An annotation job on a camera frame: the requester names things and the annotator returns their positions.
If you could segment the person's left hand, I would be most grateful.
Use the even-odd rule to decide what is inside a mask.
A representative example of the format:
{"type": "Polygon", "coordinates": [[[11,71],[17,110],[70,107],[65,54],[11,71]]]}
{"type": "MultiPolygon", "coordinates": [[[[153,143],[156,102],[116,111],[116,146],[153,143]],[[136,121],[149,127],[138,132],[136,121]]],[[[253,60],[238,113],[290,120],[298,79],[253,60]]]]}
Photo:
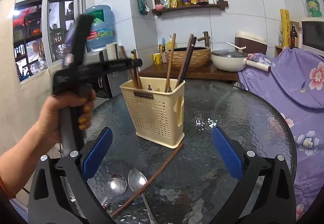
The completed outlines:
{"type": "Polygon", "coordinates": [[[70,112],[73,107],[81,110],[76,122],[77,128],[82,131],[88,129],[91,125],[95,99],[96,93],[94,90],[91,90],[88,98],[70,92],[48,97],[36,123],[41,146],[45,150],[50,150],[60,142],[61,124],[63,122],[71,124],[70,112]]]}

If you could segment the person's left forearm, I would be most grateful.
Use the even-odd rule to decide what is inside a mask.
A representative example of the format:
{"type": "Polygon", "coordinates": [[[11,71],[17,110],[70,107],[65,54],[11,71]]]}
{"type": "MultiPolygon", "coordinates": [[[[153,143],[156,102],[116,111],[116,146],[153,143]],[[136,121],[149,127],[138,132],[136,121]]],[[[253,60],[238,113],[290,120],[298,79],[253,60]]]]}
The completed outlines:
{"type": "Polygon", "coordinates": [[[33,125],[23,138],[1,155],[1,190],[13,199],[32,176],[41,156],[60,141],[57,126],[33,125]]]}

